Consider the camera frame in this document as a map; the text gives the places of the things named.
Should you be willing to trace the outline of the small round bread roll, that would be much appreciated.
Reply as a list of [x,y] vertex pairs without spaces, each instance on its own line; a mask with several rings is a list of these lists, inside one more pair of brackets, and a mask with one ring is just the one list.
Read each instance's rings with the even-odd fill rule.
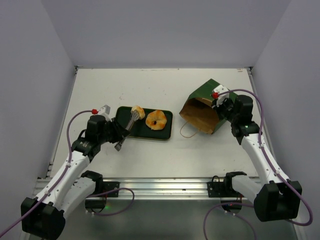
[[137,112],[138,113],[138,119],[142,120],[145,117],[145,111],[142,107],[135,105],[131,108],[131,112]]

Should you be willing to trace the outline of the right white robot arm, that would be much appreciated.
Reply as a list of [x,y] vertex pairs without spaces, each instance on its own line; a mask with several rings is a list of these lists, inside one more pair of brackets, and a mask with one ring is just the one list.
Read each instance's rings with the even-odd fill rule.
[[251,180],[243,172],[230,172],[225,176],[223,192],[227,196],[242,194],[252,204],[256,216],[262,222],[294,219],[298,216],[302,187],[291,181],[271,155],[260,127],[252,120],[253,99],[238,95],[212,94],[212,108],[221,119],[231,123],[231,133],[249,156],[260,183]]

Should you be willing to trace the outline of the round glazed pastry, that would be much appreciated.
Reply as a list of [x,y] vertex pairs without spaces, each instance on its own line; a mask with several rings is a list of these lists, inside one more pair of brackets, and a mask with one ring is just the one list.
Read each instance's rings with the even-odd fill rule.
[[155,110],[146,117],[145,124],[154,131],[163,130],[167,124],[167,118],[163,111]]

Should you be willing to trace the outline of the green paper bag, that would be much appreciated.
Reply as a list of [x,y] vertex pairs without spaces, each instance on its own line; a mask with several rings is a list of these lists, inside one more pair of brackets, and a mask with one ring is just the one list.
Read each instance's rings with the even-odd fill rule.
[[179,112],[187,123],[209,135],[214,134],[226,122],[212,109],[212,91],[218,85],[214,79],[206,81],[188,96]]

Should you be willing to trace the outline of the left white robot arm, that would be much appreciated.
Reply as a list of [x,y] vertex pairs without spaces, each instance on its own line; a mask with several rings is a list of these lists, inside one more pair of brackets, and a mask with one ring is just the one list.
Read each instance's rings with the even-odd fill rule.
[[105,143],[120,143],[130,135],[132,123],[122,127],[115,119],[93,114],[74,142],[68,142],[67,159],[51,181],[33,198],[21,204],[21,225],[25,233],[45,240],[61,235],[70,213],[87,197],[108,196],[103,176],[86,168]]

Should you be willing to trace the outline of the metal tongs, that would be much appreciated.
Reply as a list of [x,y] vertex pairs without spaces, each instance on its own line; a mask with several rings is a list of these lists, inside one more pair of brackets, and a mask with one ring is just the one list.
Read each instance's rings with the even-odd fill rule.
[[[131,131],[134,123],[135,123],[137,120],[139,120],[139,115],[138,115],[138,113],[137,113],[137,112],[131,112],[130,119],[129,119],[129,122],[128,122],[127,126],[126,126],[126,129],[127,129],[128,131]],[[123,143],[120,143],[120,144],[117,143],[117,144],[114,146],[114,148],[119,152],[119,151],[121,150],[121,148],[122,148]]]

